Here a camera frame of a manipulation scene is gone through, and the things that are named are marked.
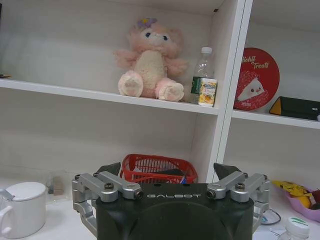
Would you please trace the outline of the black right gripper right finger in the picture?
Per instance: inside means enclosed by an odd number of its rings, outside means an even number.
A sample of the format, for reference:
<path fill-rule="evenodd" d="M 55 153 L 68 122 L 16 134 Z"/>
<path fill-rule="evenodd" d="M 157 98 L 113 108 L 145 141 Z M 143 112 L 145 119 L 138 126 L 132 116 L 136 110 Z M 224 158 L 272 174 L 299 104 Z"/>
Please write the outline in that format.
<path fill-rule="evenodd" d="M 253 200 L 252 231 L 255 232 L 262 223 L 263 214 L 270 208 L 271 181 L 265 174 L 255 173 L 248 176 L 236 166 L 221 163 L 213 164 L 219 181 L 207 185 L 207 197 L 221 200 L 227 194 L 237 203 Z"/>

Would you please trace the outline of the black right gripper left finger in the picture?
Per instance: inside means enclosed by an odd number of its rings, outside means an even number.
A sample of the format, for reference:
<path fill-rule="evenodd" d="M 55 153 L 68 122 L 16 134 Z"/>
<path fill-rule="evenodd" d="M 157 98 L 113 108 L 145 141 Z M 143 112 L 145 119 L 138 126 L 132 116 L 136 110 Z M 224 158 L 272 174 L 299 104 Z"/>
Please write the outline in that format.
<path fill-rule="evenodd" d="M 129 182 L 109 171 L 93 174 L 82 173 L 72 180 L 73 209 L 80 214 L 82 224 L 97 237 L 97 220 L 93 208 L 96 200 L 104 203 L 115 202 L 119 194 L 128 200 L 143 198 L 143 190 L 138 183 Z"/>

